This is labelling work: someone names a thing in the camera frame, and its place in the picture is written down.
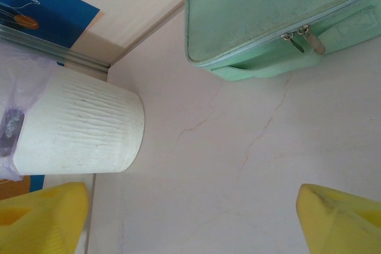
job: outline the purple plastic bag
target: purple plastic bag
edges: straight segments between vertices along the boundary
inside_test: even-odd
[[[27,112],[43,95],[56,68],[52,59],[0,42],[0,180],[22,179],[13,154]]]

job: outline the zipper pull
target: zipper pull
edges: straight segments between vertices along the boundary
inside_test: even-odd
[[[290,43],[296,47],[296,49],[298,49],[299,51],[301,51],[302,53],[304,53],[304,49],[301,45],[299,45],[298,43],[296,43],[292,38],[294,37],[294,33],[287,33],[287,34],[283,34],[281,35],[281,37],[286,40],[286,41],[290,41]]]
[[[299,35],[302,35],[304,39],[310,44],[310,46],[317,52],[319,55],[324,55],[326,52],[325,45],[312,34],[310,27],[308,25],[304,25],[298,31]]]

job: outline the mint green bag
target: mint green bag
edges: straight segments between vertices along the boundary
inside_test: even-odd
[[[381,0],[187,0],[188,60],[225,80],[272,77],[381,35]]]

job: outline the yellow object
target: yellow object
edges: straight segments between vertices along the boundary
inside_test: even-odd
[[[83,183],[0,201],[0,254],[72,254],[89,209]]]
[[[381,253],[381,203],[313,184],[296,210],[311,254]]]

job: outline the printed design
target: printed design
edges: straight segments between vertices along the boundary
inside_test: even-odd
[[[0,180],[0,200],[41,190],[43,175],[25,175],[22,181]]]
[[[8,5],[4,1],[0,0],[0,20],[5,22],[19,24],[28,29],[38,29],[38,22],[29,17],[25,16],[22,12],[20,12],[24,7],[28,5],[39,5],[40,2],[38,0],[17,0],[14,3],[14,6]]]
[[[81,0],[0,0],[0,24],[66,48],[98,12]]]

